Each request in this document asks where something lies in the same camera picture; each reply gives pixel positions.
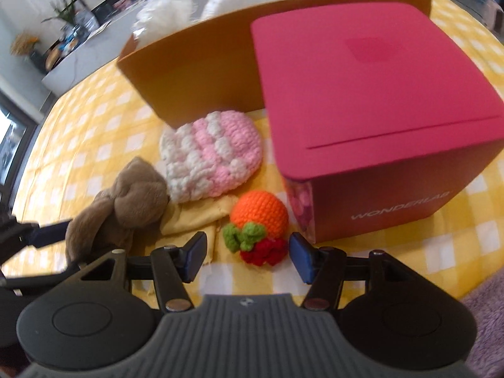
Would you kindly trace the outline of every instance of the purple fuzzy fabric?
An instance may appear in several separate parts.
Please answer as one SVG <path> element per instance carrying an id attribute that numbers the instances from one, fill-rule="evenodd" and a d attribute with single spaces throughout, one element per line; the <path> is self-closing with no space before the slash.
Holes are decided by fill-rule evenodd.
<path id="1" fill-rule="evenodd" d="M 504 377 L 504 269 L 483 282 L 462 302 L 478 323 L 476 343 L 466 364 L 481 378 Z"/>

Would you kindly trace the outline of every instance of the gingham tablecloth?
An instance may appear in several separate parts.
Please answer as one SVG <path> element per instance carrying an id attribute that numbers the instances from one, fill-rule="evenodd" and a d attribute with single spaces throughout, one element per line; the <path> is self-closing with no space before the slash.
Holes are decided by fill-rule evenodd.
<path id="1" fill-rule="evenodd" d="M 449 0 L 433 0 L 431 17 L 502 96 L 504 49 L 497 39 Z M 477 103 L 478 93 L 474 95 Z M 251 117 L 264 137 L 264 163 L 236 193 L 265 189 L 286 202 L 268 120 L 264 111 L 251 113 Z M 24 172 L 14 214 L 18 220 L 41 224 L 74 217 L 100 189 L 112 184 L 133 156 L 160 165 L 158 140 L 162 127 L 163 122 L 115 63 L 105 65 L 54 106 Z M 134 253 L 148 254 L 155 238 L 137 235 Z M 466 294 L 504 266 L 504 154 L 432 217 L 329 244 L 358 256 L 367 255 L 371 249 L 384 249 L 455 297 Z M 28 275 L 61 271 L 64 266 L 64 245 L 60 243 L 40 251 L 25 249 L 3 266 L 3 272 L 7 276 Z M 147 285 L 137 287 L 137 294 L 155 301 L 146 293 Z M 360 282 L 345 283 L 342 304 L 360 294 L 362 288 Z M 289 260 L 273 270 L 247 266 L 219 240 L 214 261 L 201 269 L 188 290 L 195 303 L 206 293 L 288 292 L 298 301 L 307 287 Z"/>

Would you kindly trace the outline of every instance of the folded yellow fabric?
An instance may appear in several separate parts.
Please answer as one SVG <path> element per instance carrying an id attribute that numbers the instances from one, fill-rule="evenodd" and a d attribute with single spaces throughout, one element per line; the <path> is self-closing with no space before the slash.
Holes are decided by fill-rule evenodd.
<path id="1" fill-rule="evenodd" d="M 238 197 L 228 194 L 220 198 L 196 200 L 175 204 L 170 202 L 161 219 L 161 234 L 167 236 L 156 242 L 156 247 L 173 244 L 181 247 L 198 231 L 207 235 L 207 256 L 203 264 L 212 261 L 215 235 L 220 228 L 220 219 L 231 213 Z"/>

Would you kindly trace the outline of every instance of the orange crochet toy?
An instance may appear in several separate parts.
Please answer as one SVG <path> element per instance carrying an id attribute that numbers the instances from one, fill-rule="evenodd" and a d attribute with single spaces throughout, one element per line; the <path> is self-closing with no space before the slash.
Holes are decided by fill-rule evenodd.
<path id="1" fill-rule="evenodd" d="M 281 262 L 287 255 L 282 239 L 289 225 L 284 204 L 273 194 L 253 190 L 244 194 L 229 215 L 223 229 L 227 248 L 240 252 L 243 261 L 256 266 Z"/>

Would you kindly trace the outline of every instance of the cardboard box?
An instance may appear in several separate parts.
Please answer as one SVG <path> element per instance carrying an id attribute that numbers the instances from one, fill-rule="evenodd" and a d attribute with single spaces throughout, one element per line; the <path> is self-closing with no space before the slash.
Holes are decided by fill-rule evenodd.
<path id="1" fill-rule="evenodd" d="M 429 15 L 431 0 L 279 0 L 199 22 L 136 50 L 133 37 L 117 66 L 155 113 L 177 128 L 212 111 L 264 108 L 250 25 L 306 7 L 400 1 Z"/>
<path id="2" fill-rule="evenodd" d="M 290 11 L 252 32 L 275 160 L 312 242 L 426 218 L 504 147 L 502 99 L 409 5 Z"/>

